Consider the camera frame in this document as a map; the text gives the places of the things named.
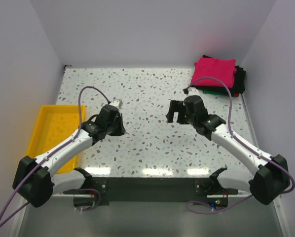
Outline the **magenta t shirt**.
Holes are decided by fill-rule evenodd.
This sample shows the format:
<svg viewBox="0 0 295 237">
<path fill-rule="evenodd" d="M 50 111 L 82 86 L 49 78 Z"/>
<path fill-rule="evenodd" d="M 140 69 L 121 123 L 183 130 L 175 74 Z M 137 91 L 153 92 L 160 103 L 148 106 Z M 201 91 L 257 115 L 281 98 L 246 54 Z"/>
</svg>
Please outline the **magenta t shirt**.
<svg viewBox="0 0 295 237">
<path fill-rule="evenodd" d="M 222 81 L 227 87 L 234 85 L 236 60 L 220 60 L 216 58 L 202 57 L 194 63 L 195 70 L 191 78 L 194 86 L 216 86 L 223 87 L 219 82 L 211 79 L 216 78 Z"/>
</svg>

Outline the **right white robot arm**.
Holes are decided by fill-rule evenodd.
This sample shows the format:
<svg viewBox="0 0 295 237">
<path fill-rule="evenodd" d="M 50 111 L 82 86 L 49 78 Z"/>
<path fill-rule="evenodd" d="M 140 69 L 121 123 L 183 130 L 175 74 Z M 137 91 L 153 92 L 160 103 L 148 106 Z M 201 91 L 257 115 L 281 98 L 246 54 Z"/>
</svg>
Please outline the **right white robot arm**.
<svg viewBox="0 0 295 237">
<path fill-rule="evenodd" d="M 282 155 L 272 156 L 260 150 L 233 131 L 221 117 L 209 114 L 200 96 L 170 101 L 166 115 L 169 123 L 173 122 L 175 113 L 178 114 L 177 123 L 192 125 L 199 135 L 231 153 L 251 174 L 245 178 L 225 167 L 220 168 L 210 175 L 210 188 L 249 192 L 264 205 L 294 190 L 295 181 L 288 171 L 287 160 Z"/>
</svg>

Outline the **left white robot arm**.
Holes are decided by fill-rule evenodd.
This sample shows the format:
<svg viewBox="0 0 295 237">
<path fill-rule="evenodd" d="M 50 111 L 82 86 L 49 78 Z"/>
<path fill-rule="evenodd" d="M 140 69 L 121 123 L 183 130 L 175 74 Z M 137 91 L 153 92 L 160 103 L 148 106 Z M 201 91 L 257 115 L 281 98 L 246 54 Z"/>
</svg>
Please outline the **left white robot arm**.
<svg viewBox="0 0 295 237">
<path fill-rule="evenodd" d="M 121 108 L 121 100 L 104 105 L 94 121 L 83 122 L 80 129 L 56 147 L 35 158 L 22 158 L 12 185 L 14 191 L 32 206 L 40 207 L 54 194 L 86 188 L 92 176 L 84 169 L 75 168 L 64 174 L 57 172 L 73 157 L 106 136 L 124 135 Z"/>
</svg>

